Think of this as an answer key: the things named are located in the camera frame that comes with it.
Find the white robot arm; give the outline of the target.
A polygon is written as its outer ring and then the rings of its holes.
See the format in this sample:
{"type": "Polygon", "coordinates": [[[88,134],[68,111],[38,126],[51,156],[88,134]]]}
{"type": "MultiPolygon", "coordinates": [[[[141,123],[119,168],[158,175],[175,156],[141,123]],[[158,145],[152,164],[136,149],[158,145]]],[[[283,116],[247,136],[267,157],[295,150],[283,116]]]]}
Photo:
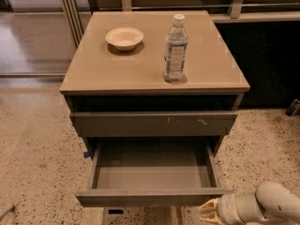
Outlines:
{"type": "Polygon", "coordinates": [[[199,214],[213,225],[300,225],[300,198],[278,183],[264,181],[254,192],[224,194],[206,202],[199,214]]]}

